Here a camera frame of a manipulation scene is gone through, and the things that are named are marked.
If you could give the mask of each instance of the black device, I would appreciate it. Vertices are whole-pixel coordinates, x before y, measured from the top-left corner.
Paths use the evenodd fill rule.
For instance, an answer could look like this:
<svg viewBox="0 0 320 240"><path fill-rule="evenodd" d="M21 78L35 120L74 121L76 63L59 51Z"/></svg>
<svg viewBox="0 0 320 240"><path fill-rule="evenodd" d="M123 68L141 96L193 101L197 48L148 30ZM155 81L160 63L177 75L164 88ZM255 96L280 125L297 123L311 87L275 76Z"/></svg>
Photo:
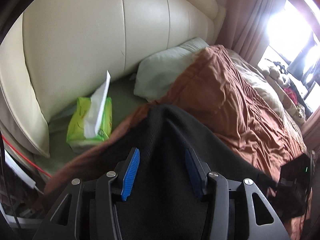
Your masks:
<svg viewBox="0 0 320 240"><path fill-rule="evenodd" d="M140 160L138 153L132 148L125 162L99 179L73 179L33 240L121 240L116 201L125 201L130 194ZM199 160L192 148L186 150L185 162L196 197L209 202L202 240L290 239L251 179L225 179Z"/></svg>
<svg viewBox="0 0 320 240"><path fill-rule="evenodd" d="M186 150L185 160L194 194L200 201L209 202L201 240L290 239L251 179L226 179L211 171L193 149Z"/></svg>
<svg viewBox="0 0 320 240"><path fill-rule="evenodd" d="M276 196L268 198L281 220L305 214L311 191L310 177L311 161L306 154L281 167Z"/></svg>

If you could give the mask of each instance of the leather headboard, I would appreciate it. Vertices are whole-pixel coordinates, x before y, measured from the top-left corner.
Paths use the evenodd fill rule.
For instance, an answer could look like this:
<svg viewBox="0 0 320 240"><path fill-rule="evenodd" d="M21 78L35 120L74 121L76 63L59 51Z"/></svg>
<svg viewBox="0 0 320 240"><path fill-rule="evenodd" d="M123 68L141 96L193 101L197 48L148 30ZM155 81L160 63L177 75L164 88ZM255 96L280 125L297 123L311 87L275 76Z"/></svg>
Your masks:
<svg viewBox="0 0 320 240"><path fill-rule="evenodd" d="M30 140L17 141L34 154L49 156L47 123L76 98L96 90L107 70L113 82L135 71L143 58L186 40L200 37L212 44L224 15L215 0L34 0L1 44L0 83L9 103L0 120L11 116L4 123L9 132L18 130L32 142L26 147ZM15 47L12 37L19 37L23 48ZM3 53L15 50L19 59L5 59ZM15 68L23 82L3 71L6 67ZM26 107L17 111L11 101ZM35 127L21 120L30 108Z"/></svg>

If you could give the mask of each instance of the bright window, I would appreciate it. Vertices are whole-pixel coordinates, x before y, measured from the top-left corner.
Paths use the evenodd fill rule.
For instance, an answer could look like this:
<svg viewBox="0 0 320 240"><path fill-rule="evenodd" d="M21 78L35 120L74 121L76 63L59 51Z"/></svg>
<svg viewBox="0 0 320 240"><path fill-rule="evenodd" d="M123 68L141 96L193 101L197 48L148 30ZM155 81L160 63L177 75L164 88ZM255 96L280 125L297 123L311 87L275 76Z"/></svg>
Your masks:
<svg viewBox="0 0 320 240"><path fill-rule="evenodd" d="M267 32L270 46L293 61L307 44L311 28L297 9L286 1L284 10L269 20Z"/></svg>
<svg viewBox="0 0 320 240"><path fill-rule="evenodd" d="M278 61L287 68L288 64L297 57L307 44L312 30L298 10L289 1L286 1L284 9L270 18L267 32L270 43L262 59L267 58L271 61ZM314 38L318 45L308 52L303 73L316 62L320 55L319 41L316 36ZM306 87L291 74L289 74L289 77L296 85L300 95L304 97L308 93ZM307 77L307 82L311 78L312 74ZM313 111L320 105L319 94L320 87L316 84L305 100Z"/></svg>

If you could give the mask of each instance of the cable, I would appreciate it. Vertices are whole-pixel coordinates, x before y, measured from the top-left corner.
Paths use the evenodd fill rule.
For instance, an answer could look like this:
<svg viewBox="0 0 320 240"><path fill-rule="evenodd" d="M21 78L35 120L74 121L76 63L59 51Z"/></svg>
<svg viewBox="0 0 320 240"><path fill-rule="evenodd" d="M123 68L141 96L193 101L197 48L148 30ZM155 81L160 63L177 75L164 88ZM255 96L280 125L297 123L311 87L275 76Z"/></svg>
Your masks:
<svg viewBox="0 0 320 240"><path fill-rule="evenodd" d="M41 195L44 195L43 192L37 188L37 186L35 186L35 190L38 191Z"/></svg>
<svg viewBox="0 0 320 240"><path fill-rule="evenodd" d="M40 171L41 173L47 175L49 178L51 178L52 176L47 173L46 171L44 171L43 169L41 169L38 165L36 165L35 163L33 163L31 160L29 160L27 157L25 157L22 153L20 153L3 135L2 136L2 139L5 141L5 143L7 145L10 146L10 148L12 150L14 150L20 157L22 157L26 162L28 162L31 166L35 167L38 171Z"/></svg>
<svg viewBox="0 0 320 240"><path fill-rule="evenodd" d="M21 236L21 226L20 226L20 223L18 221L17 214L14 211L11 195L10 195L10 192L9 192L8 182L7 182L6 178L5 178L5 176L6 176L5 170L4 170L4 167L5 167L5 154L4 154L4 143L3 143L3 140L2 140L1 131L0 131L0 135L1 135L1 140L0 140L0 159L1 159L1 171L2 171L2 178L3 178L3 182L4 182L4 189L5 189L5 192L7 194L7 198L9 200L9 202L10 202L10 207L11 207L11 210L12 210L12 213L13 213L13 216L14 216L14 220L17 223L19 234Z"/></svg>
<svg viewBox="0 0 320 240"><path fill-rule="evenodd" d="M316 163L314 163L313 161L312 161L312 167L313 167L313 173L315 173L315 169L316 169ZM316 221L313 223L313 225L309 228L309 232L306 234L306 236L305 236L305 239L307 239L308 237L309 237L309 235L312 233L312 229L317 225L317 222L318 222L318 220L319 220L319 218L320 218L320 215L317 217L317 219L316 219Z"/></svg>
<svg viewBox="0 0 320 240"><path fill-rule="evenodd" d="M303 219L303 226L302 226L302 230L303 230L303 227L306 223L306 219L307 219L307 213L308 213L308 208L309 208L309 197L310 197L310 193L311 193L311 181L312 181L312 173L314 172L313 171L313 155L310 155L310 178L309 178L309 185L308 185L308 189L307 189L307 196L306 196L306 202L305 202L305 205L306 205L306 211L304 213L304 219Z"/></svg>

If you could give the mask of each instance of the red cloth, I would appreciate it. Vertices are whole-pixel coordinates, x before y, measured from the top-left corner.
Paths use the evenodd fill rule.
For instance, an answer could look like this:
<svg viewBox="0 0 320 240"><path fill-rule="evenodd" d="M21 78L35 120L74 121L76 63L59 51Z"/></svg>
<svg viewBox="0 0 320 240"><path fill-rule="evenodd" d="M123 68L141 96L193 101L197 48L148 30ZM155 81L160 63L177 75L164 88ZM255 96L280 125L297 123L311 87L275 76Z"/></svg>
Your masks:
<svg viewBox="0 0 320 240"><path fill-rule="evenodd" d="M283 88L283 91L291 98L293 103L297 106L298 105L298 99L296 92L293 91L292 88Z"/></svg>

